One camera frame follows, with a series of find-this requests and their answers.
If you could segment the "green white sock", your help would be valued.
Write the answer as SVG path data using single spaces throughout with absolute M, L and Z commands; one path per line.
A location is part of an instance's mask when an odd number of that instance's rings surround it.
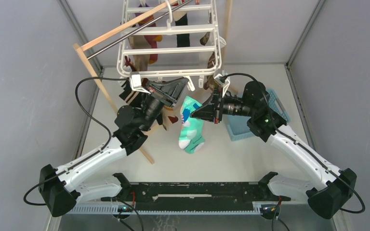
M 191 117 L 191 113 L 200 107 L 201 104 L 197 100 L 186 96 L 180 109 L 182 126 L 178 145 L 188 154 L 193 154 L 205 143 L 202 136 L 203 120 Z

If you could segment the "black sock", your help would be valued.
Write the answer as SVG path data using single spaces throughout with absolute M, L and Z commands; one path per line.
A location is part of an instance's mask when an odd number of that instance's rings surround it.
M 128 80 L 124 81 L 120 86 L 123 88 L 123 92 L 119 97 L 124 100 L 126 104 L 134 108 L 140 108 L 144 98 L 144 93 L 133 91 Z

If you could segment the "white plastic sock hanger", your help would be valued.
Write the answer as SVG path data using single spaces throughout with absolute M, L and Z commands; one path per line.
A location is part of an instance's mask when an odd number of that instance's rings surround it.
M 199 40 L 206 32 L 212 32 L 213 45 L 202 46 Z M 201 88 L 208 76 L 222 67 L 219 44 L 217 3 L 203 0 L 197 5 L 192 0 L 179 0 L 170 8 L 164 8 L 144 19 L 136 26 L 121 32 L 118 39 L 117 72 L 129 77 L 133 72 L 128 62 L 134 65 L 135 54 L 158 54 L 158 61 L 148 65 L 147 71 L 137 71 L 142 78 L 198 77 L 194 84 Z M 156 49 L 131 49 L 129 37 L 136 35 L 162 35 Z

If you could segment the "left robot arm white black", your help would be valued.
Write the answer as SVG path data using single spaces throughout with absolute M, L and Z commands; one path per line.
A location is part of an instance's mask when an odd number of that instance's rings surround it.
M 38 191 L 44 205 L 53 217 L 60 217 L 78 203 L 102 197 L 127 200 L 132 191 L 123 182 L 85 180 L 106 165 L 137 151 L 146 141 L 164 106 L 175 106 L 189 79 L 145 83 L 145 97 L 140 107 L 122 106 L 115 119 L 118 129 L 110 132 L 107 141 L 81 157 L 53 167 L 48 164 L 40 170 Z

